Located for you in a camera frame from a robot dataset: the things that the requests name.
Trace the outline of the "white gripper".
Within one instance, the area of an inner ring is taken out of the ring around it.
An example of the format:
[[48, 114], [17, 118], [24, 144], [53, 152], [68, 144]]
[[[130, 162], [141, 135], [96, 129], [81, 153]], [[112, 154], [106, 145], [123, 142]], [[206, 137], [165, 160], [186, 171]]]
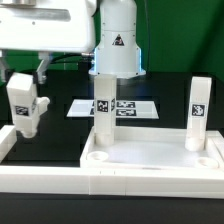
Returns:
[[0, 0], [0, 72], [6, 82], [5, 51], [38, 51], [36, 73], [46, 81], [51, 52], [89, 52], [95, 46], [97, 0]]

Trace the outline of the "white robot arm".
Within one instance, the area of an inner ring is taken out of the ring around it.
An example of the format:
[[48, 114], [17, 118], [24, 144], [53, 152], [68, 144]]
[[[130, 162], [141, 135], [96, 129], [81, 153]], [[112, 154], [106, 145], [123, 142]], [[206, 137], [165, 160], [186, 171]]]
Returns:
[[36, 51], [38, 81], [54, 52], [90, 54], [91, 75], [141, 76], [134, 0], [0, 0], [0, 76], [7, 79], [8, 50]]

